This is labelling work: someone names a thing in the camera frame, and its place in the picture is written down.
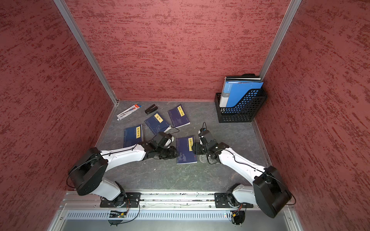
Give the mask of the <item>grey knitted cloth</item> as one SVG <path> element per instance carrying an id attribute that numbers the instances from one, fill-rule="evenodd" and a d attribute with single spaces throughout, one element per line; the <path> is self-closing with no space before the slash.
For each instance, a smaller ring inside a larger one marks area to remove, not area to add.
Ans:
<path id="1" fill-rule="evenodd" d="M 208 162 L 206 155 L 199 155 L 198 158 L 199 158 L 199 161 L 201 163 L 207 163 Z"/>

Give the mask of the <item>blue book Zhuangzi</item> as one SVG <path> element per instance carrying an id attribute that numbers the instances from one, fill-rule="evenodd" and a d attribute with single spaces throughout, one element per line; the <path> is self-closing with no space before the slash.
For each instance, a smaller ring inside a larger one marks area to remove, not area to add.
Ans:
<path id="1" fill-rule="evenodd" d="M 145 120 L 145 124 L 149 127 L 150 131 L 156 135 L 159 132 L 167 132 L 172 127 L 171 125 L 159 114 L 155 113 Z"/>

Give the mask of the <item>blue book Yuewei notes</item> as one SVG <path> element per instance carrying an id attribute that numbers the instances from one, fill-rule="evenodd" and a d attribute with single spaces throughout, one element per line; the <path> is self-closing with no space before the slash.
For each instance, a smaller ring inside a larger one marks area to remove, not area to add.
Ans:
<path id="1" fill-rule="evenodd" d="M 176 139 L 176 149 L 179 153 L 177 164 L 193 164 L 197 162 L 197 157 L 193 153 L 194 136 L 182 137 Z"/>

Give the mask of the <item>blue book Mengxi Bitan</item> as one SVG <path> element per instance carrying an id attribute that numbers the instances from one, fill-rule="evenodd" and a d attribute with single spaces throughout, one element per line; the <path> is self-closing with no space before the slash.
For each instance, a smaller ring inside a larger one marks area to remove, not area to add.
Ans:
<path id="1" fill-rule="evenodd" d="M 123 147 L 130 147 L 135 144 L 144 141 L 144 128 L 143 125 L 136 125 L 134 127 L 129 127 L 124 130 L 124 142 Z"/>

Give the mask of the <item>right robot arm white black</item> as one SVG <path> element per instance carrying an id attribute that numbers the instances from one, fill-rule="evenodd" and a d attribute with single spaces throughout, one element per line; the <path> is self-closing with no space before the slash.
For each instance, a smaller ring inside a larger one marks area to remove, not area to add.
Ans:
<path id="1" fill-rule="evenodd" d="M 256 205 L 268 217 L 275 218 L 293 198 L 293 194 L 275 167 L 264 167 L 247 160 L 229 145 L 217 142 L 205 128 L 199 130 L 198 136 L 199 142 L 192 146 L 194 154 L 206 156 L 231 168 L 253 187 L 249 190 L 242 184 L 233 185 L 225 196 L 231 207 L 238 208 L 243 204 Z"/>

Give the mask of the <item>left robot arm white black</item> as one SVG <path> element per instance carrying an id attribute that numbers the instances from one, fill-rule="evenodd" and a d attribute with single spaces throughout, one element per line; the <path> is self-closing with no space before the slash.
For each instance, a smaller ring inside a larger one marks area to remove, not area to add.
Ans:
<path id="1" fill-rule="evenodd" d="M 179 156 L 171 145 L 175 137 L 159 132 L 149 141 L 116 150 L 90 148 L 68 172 L 66 182 L 71 183 L 78 195 L 94 194 L 116 208 L 128 206 L 129 199 L 124 188 L 106 178 L 106 173 L 114 168 L 147 159 L 168 160 Z"/>

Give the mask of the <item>blue book Tang poems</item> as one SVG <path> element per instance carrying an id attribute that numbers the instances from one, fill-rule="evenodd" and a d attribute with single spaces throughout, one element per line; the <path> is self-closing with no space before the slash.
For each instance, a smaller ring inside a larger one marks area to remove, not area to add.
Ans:
<path id="1" fill-rule="evenodd" d="M 190 120 L 181 104 L 169 110 L 168 114 L 173 128 L 180 128 L 190 124 Z"/>

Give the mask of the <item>black stapler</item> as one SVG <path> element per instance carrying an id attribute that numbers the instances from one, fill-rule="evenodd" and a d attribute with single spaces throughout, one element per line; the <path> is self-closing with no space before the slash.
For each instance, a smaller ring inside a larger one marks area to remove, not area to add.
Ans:
<path id="1" fill-rule="evenodd" d="M 153 104 L 153 105 L 151 105 L 149 108 L 147 108 L 146 110 L 145 110 L 145 113 L 147 114 L 147 115 L 149 115 L 149 114 L 151 114 L 151 113 L 154 113 L 155 111 L 157 111 L 158 110 L 158 107 L 155 105 L 155 104 Z"/>

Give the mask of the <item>white red pen package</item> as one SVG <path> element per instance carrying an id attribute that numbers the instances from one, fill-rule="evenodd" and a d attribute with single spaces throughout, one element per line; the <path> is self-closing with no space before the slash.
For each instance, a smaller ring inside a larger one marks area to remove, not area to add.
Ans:
<path id="1" fill-rule="evenodd" d="M 141 105 L 138 105 L 138 104 L 135 104 L 135 105 L 131 106 L 130 108 L 126 109 L 125 111 L 123 111 L 122 113 L 117 115 L 117 121 L 120 121 L 120 120 L 128 117 L 129 115 L 131 115 L 132 113 L 134 113 L 135 111 L 137 111 L 140 108 L 141 108 Z"/>

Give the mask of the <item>black mesh file holder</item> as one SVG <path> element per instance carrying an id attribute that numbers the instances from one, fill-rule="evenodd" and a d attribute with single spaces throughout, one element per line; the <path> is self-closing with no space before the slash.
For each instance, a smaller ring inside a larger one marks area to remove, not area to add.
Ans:
<path id="1" fill-rule="evenodd" d="M 220 107 L 221 93 L 215 94 L 215 106 L 219 123 L 252 122 L 267 100 L 264 89 L 251 89 L 234 107 Z"/>

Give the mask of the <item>blue folder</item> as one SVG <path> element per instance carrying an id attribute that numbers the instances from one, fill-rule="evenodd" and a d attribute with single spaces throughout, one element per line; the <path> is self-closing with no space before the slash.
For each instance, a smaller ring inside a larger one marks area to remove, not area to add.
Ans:
<path id="1" fill-rule="evenodd" d="M 251 89 L 260 89 L 263 82 L 226 81 L 220 97 L 220 107 L 234 107 Z"/>

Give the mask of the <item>dark folders behind blue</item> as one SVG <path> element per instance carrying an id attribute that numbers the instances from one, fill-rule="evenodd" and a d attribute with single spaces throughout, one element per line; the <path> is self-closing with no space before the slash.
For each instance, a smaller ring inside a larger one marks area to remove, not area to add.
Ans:
<path id="1" fill-rule="evenodd" d="M 236 81 L 236 82 L 261 82 L 262 78 L 256 76 L 255 74 L 243 74 L 240 76 L 226 76 L 226 81 Z"/>

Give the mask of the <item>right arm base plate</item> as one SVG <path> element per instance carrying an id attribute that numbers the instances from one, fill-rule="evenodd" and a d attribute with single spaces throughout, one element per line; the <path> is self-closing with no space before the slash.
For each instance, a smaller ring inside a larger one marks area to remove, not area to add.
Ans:
<path id="1" fill-rule="evenodd" d="M 232 195 L 232 193 L 215 193 L 214 194 L 214 201 L 216 208 L 234 208 L 239 209 L 242 208 L 253 208 L 252 204 L 249 203 L 240 203 L 236 200 L 236 198 Z"/>

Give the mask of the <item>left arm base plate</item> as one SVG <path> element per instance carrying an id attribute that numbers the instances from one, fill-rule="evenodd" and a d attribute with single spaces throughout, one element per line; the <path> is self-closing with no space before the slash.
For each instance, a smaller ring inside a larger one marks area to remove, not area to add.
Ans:
<path id="1" fill-rule="evenodd" d="M 122 193 L 113 201 L 109 201 L 104 197 L 101 197 L 101 208 L 138 208 L 138 203 L 141 198 L 141 193 Z"/>

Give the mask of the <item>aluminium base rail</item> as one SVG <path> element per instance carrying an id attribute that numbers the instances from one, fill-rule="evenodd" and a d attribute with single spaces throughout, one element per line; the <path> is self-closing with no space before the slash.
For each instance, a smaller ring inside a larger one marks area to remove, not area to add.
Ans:
<path id="1" fill-rule="evenodd" d="M 291 205 L 274 218 L 257 205 L 230 205 L 222 191 L 129 190 L 123 206 L 97 195 L 68 191 L 51 223 L 51 231 L 67 230 L 246 230 L 300 231 Z"/>

